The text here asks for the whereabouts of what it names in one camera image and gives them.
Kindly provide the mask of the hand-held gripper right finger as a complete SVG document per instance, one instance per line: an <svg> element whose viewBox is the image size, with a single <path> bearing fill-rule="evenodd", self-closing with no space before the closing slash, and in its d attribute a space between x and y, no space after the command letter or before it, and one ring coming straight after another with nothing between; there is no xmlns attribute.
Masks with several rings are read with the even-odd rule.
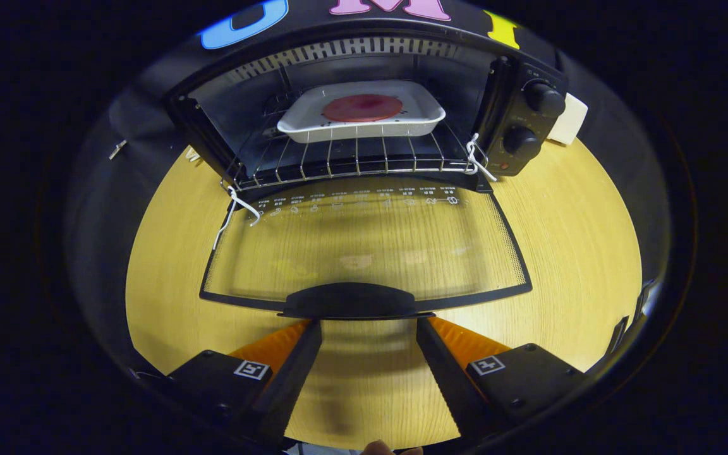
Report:
<svg viewBox="0 0 728 455"><path fill-rule="evenodd" d="M416 342L462 438L485 440L537 417L586 382L586 374L535 343L509 348L428 316Z"/></svg>

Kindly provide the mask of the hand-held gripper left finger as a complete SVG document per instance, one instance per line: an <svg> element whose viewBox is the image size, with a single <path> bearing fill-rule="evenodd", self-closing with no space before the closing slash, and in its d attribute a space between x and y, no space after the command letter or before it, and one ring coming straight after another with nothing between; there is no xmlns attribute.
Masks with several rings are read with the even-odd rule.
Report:
<svg viewBox="0 0 728 455"><path fill-rule="evenodd" d="M168 375L168 390L232 437L280 446L321 344L321 323L301 320L229 354L205 349Z"/></svg>

